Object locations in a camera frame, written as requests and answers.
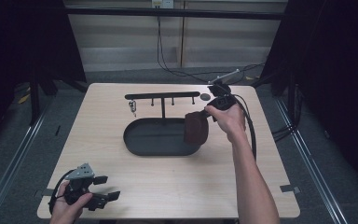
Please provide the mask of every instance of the aluminum rail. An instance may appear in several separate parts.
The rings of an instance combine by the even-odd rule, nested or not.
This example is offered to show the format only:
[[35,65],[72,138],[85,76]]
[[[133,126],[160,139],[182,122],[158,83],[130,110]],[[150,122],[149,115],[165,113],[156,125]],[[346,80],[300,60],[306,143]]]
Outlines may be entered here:
[[36,134],[39,132],[40,127],[44,121],[45,115],[51,105],[53,98],[48,100],[48,103],[43,110],[42,114],[39,116],[37,121],[34,123],[33,126],[28,128],[27,134],[22,139],[20,146],[18,147],[16,154],[14,155],[12,161],[10,162],[9,166],[7,167],[4,175],[0,179],[0,206],[3,203],[4,199],[7,196],[7,193],[16,177],[18,171],[21,168],[22,162],[25,160],[25,157],[31,147],[31,144],[36,137]]
[[[282,100],[276,101],[277,106],[282,114],[284,122],[289,127],[292,125],[292,121],[287,114],[287,107]],[[321,194],[321,197],[324,201],[324,205],[326,206],[328,212],[330,213],[331,218],[336,224],[348,224],[348,220],[345,218],[339,203],[334,196],[333,192],[328,187],[327,183],[324,180],[324,177],[319,170],[318,165],[315,160],[312,158],[312,154],[307,147],[303,137],[301,136],[298,130],[294,130],[291,133],[293,140],[296,143],[298,152],[300,153],[308,171],[310,172],[310,176],[312,177],[313,183],[315,184],[317,190]]]

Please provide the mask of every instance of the finger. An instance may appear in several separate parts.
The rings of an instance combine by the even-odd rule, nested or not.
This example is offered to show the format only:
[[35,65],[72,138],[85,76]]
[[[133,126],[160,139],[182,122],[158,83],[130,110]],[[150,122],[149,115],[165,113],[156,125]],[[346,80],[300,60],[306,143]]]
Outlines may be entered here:
[[65,189],[66,189],[66,186],[68,186],[68,184],[69,184],[69,181],[65,181],[62,184],[60,184],[60,188],[59,188],[58,194],[57,194],[58,196],[61,196],[65,193]]
[[88,203],[92,198],[92,193],[86,193],[83,194],[74,204],[72,204],[72,207],[75,210],[80,210]]

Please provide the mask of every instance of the gray floor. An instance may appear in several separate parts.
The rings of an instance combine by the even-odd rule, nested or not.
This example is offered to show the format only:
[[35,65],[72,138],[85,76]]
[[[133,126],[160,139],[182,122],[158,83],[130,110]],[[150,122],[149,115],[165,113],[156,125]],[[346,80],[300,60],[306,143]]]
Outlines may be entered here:
[[[252,70],[245,75],[248,78],[255,78],[259,75],[260,69],[262,68]],[[192,68],[186,71],[216,70],[232,71],[232,68]],[[216,74],[199,77],[211,80],[215,76]],[[202,84],[192,77],[176,77],[161,69],[88,73],[88,80],[89,84],[92,82]],[[254,79],[245,78],[240,84],[246,85],[253,81]],[[40,199],[36,198],[34,193],[44,189],[48,184],[85,95],[65,84],[57,84],[59,92],[55,97],[42,95],[42,105],[50,100],[51,105],[0,205],[0,223],[48,223],[48,220],[41,220],[36,215]],[[260,86],[256,91],[270,129],[279,130],[284,126],[284,122],[276,98],[270,94],[269,85]],[[22,105],[18,105],[15,101],[7,111],[0,132],[0,178],[29,128],[30,117],[29,101]],[[358,175],[342,158],[339,148],[325,137],[324,128],[306,105],[301,113],[299,130],[348,223],[358,223]],[[296,195],[301,215],[294,219],[282,219],[282,223],[334,223],[292,137],[287,136],[277,143],[277,147],[292,186],[301,189]],[[98,221],[80,220],[78,223],[98,223]]]

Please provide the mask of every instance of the black tray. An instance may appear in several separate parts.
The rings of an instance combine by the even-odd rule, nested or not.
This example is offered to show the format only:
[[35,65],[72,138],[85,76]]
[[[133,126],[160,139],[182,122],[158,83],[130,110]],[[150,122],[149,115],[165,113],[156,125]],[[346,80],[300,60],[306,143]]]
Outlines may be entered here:
[[137,119],[124,131],[127,149],[138,156],[188,156],[199,150],[184,142],[185,119]]

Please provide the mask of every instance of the brown sponge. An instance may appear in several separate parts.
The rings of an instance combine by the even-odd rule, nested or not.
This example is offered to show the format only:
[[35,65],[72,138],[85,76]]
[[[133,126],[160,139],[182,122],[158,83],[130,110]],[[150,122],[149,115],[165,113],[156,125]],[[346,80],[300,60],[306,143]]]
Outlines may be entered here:
[[208,132],[209,124],[205,113],[197,111],[185,115],[185,143],[200,146],[206,142]]

